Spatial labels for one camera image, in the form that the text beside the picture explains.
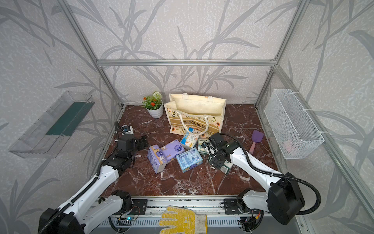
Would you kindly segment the elephant print tissue pack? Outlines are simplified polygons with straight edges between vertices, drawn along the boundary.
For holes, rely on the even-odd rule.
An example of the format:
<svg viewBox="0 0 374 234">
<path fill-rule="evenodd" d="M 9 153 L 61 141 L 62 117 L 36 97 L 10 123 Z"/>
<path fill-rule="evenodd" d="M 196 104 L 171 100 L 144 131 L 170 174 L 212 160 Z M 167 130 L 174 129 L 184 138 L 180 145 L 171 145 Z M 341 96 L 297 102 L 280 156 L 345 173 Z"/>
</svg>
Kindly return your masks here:
<svg viewBox="0 0 374 234">
<path fill-rule="evenodd" d="M 198 140 L 198 151 L 200 154 L 208 155 L 209 154 L 209 140 L 208 139 L 199 139 Z"/>
</svg>

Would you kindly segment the floral blue tissue pack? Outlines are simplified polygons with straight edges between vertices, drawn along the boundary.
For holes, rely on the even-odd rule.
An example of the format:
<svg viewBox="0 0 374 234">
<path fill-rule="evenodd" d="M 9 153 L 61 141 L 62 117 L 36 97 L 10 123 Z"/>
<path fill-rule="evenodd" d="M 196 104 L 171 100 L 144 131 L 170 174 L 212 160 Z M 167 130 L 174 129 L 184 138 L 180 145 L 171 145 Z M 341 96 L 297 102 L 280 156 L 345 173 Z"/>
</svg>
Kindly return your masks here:
<svg viewBox="0 0 374 234">
<path fill-rule="evenodd" d="M 190 132 L 186 132 L 180 143 L 185 149 L 192 149 L 198 143 L 199 131 L 193 128 L 189 128 Z"/>
</svg>

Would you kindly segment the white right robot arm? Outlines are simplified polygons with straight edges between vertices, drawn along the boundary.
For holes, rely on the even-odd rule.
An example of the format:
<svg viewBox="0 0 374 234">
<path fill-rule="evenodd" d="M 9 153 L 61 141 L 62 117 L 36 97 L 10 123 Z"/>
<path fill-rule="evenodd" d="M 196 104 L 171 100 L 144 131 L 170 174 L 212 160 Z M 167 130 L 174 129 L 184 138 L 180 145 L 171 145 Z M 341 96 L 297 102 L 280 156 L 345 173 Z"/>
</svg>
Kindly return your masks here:
<svg viewBox="0 0 374 234">
<path fill-rule="evenodd" d="M 225 136 L 216 133 L 208 139 L 215 150 L 213 158 L 238 166 L 264 188 L 264 192 L 246 190 L 237 196 L 238 206 L 243 213 L 249 209 L 259 209 L 270 213 L 280 224 L 287 225 L 295 216 L 311 214 L 320 207 L 321 195 L 314 185 L 291 173 L 282 174 L 266 166 L 252 156 L 235 137 L 232 136 L 232 140 L 228 142 L 224 139 Z M 306 210 L 301 184 L 316 195 L 314 205 Z"/>
</svg>

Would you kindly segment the light blue tissue pack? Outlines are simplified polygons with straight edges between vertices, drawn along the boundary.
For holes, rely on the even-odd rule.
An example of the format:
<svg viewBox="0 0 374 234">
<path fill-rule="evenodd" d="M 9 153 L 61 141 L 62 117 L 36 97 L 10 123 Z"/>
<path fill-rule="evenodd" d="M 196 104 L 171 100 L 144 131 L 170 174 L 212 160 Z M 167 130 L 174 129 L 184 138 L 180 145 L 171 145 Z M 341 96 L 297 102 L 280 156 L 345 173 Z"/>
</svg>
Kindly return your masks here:
<svg viewBox="0 0 374 234">
<path fill-rule="evenodd" d="M 192 148 L 180 155 L 177 155 L 176 160 L 183 173 L 190 171 L 203 163 L 203 158 L 197 148 Z"/>
</svg>

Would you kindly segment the clear plastic wall shelf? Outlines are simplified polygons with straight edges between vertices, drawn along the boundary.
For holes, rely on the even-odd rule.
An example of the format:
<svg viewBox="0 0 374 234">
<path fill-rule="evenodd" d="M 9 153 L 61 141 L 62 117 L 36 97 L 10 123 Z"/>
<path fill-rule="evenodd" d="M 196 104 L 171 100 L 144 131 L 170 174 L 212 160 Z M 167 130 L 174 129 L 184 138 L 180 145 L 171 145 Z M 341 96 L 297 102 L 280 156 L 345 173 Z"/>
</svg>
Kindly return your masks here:
<svg viewBox="0 0 374 234">
<path fill-rule="evenodd" d="M 23 159 L 56 158 L 94 104 L 91 94 L 66 91 L 8 151 Z"/>
</svg>

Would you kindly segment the cream floral canvas bag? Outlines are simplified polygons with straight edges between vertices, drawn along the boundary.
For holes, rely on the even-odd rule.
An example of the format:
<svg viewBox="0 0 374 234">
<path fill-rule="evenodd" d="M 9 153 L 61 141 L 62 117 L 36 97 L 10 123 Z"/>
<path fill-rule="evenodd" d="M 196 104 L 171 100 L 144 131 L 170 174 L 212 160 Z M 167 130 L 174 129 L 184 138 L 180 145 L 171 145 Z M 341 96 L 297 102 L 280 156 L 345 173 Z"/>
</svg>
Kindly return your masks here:
<svg viewBox="0 0 374 234">
<path fill-rule="evenodd" d="M 227 100 L 213 96 L 170 94 L 164 104 L 170 133 L 192 133 L 202 138 L 220 133 L 224 124 Z"/>
</svg>

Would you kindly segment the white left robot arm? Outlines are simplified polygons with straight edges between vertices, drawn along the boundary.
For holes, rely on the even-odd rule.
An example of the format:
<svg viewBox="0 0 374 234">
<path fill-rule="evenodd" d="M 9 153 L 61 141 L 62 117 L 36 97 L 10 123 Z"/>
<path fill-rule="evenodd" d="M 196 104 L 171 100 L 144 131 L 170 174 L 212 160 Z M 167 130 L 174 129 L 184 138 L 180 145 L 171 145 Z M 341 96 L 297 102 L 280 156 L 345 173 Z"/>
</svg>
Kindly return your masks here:
<svg viewBox="0 0 374 234">
<path fill-rule="evenodd" d="M 138 151 L 149 147 L 146 135 L 136 138 L 124 134 L 117 141 L 117 152 L 103 160 L 96 174 L 72 198 L 40 217 L 40 234 L 89 234 L 115 213 L 126 214 L 133 208 L 128 192 L 117 190 L 96 207 L 99 196 L 131 167 Z"/>
</svg>

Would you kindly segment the purple tissue pack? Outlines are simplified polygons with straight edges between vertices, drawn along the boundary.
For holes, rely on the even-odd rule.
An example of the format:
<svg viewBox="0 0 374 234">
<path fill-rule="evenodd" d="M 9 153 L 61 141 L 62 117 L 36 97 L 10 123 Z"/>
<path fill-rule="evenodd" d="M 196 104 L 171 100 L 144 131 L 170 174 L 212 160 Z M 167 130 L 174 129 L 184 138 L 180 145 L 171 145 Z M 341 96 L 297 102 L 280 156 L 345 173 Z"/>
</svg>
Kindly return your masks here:
<svg viewBox="0 0 374 234">
<path fill-rule="evenodd" d="M 158 145 L 149 147 L 147 157 L 156 174 L 162 172 L 167 165 L 167 159 Z"/>
<path fill-rule="evenodd" d="M 172 142 L 166 144 L 160 148 L 163 152 L 164 157 L 167 160 L 167 163 L 170 163 L 175 159 L 177 155 L 182 154 L 185 151 L 185 148 L 180 143 L 179 140 L 175 139 Z"/>
</svg>

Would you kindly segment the green white tissue pack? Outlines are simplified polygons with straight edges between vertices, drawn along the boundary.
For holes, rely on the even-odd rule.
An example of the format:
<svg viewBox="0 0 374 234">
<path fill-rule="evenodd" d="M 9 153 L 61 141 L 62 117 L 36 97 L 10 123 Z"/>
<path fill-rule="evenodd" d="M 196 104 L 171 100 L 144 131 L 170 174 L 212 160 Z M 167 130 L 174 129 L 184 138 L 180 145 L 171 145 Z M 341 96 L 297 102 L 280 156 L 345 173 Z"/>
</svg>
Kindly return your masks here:
<svg viewBox="0 0 374 234">
<path fill-rule="evenodd" d="M 231 168 L 233 166 L 233 163 L 225 161 L 222 166 L 218 166 L 217 169 L 223 172 L 225 175 L 227 175 Z"/>
</svg>

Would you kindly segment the potted plant red flowers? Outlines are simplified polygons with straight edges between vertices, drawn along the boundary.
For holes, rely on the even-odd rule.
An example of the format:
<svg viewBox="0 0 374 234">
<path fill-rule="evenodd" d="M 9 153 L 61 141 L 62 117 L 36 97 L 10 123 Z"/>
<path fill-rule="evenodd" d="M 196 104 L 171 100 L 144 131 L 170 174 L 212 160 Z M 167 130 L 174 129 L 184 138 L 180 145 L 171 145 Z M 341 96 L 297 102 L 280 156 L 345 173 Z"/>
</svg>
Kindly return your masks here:
<svg viewBox="0 0 374 234">
<path fill-rule="evenodd" d="M 155 118 L 159 119 L 163 115 L 163 102 L 162 94 L 160 92 L 153 92 L 149 96 L 143 97 L 143 106 L 147 109 L 149 114 Z"/>
</svg>

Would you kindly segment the yellow knit work glove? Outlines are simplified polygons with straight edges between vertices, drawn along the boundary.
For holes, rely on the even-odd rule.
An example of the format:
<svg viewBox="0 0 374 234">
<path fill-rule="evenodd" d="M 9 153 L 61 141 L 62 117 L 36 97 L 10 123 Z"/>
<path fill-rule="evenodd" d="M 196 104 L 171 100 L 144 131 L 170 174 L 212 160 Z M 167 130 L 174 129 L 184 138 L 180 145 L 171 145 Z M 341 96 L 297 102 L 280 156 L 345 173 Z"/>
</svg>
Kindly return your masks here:
<svg viewBox="0 0 374 234">
<path fill-rule="evenodd" d="M 207 234 L 207 216 L 193 210 L 168 206 L 161 214 L 160 234 Z"/>
</svg>

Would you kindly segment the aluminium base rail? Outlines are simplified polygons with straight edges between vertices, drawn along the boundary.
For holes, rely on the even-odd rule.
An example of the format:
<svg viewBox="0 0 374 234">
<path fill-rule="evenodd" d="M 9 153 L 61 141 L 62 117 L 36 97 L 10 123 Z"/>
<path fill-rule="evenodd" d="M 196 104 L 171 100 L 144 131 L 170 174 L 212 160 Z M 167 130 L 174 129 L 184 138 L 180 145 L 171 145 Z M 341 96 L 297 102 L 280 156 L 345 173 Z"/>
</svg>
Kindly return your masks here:
<svg viewBox="0 0 374 234">
<path fill-rule="evenodd" d="M 300 234 L 295 220 L 282 225 L 263 208 L 241 211 L 234 196 L 134 197 L 132 208 L 117 212 L 96 233 L 115 234 Z"/>
</svg>

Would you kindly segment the purple toy spatula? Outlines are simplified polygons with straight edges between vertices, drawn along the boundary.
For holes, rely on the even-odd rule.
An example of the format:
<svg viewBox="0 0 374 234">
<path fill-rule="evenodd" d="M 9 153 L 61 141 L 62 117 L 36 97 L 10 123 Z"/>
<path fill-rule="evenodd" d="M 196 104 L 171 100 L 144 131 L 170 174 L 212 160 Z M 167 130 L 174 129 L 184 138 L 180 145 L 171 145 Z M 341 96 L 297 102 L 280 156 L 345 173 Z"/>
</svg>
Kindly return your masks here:
<svg viewBox="0 0 374 234">
<path fill-rule="evenodd" d="M 253 153 L 254 153 L 256 144 L 259 143 L 259 142 L 261 142 L 262 139 L 263 139 L 263 137 L 264 137 L 264 133 L 262 133 L 262 132 L 260 132 L 258 130 L 254 130 L 253 131 L 253 134 L 251 136 L 252 145 L 251 145 L 250 150 L 249 150 L 249 153 L 251 155 L 253 155 Z"/>
</svg>

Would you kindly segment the small green circuit board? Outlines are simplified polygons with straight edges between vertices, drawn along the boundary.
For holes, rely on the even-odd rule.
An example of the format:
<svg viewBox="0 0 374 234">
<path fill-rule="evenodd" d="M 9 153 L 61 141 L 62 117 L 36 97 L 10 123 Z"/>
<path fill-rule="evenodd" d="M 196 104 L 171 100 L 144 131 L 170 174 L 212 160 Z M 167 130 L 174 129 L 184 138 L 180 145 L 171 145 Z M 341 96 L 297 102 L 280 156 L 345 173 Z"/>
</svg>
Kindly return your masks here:
<svg viewBox="0 0 374 234">
<path fill-rule="evenodd" d="M 132 217 L 118 218 L 117 223 L 120 226 L 131 226 L 132 225 Z"/>
</svg>

